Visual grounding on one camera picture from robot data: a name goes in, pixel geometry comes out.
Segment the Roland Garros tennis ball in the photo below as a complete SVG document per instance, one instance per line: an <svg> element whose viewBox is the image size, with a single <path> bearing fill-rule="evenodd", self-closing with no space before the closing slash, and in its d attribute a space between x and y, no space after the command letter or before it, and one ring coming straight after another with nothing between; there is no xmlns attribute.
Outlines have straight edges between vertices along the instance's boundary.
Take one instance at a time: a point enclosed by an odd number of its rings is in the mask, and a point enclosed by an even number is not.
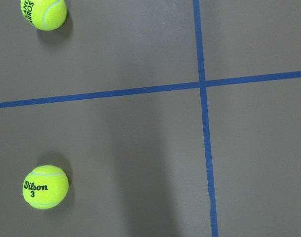
<svg viewBox="0 0 301 237"><path fill-rule="evenodd" d="M24 18L42 31L58 29L67 18L64 0L21 0L20 8Z"/></svg>

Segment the Wilson 3 tennis ball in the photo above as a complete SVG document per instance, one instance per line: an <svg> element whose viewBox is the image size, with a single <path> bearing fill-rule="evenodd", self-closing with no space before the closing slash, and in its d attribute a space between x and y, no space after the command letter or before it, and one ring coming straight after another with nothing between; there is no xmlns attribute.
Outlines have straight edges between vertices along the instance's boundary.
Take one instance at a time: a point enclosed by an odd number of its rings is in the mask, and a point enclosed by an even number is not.
<svg viewBox="0 0 301 237"><path fill-rule="evenodd" d="M22 194L33 208L46 210L59 205L67 195L69 181L65 172L53 165L34 168L24 179Z"/></svg>

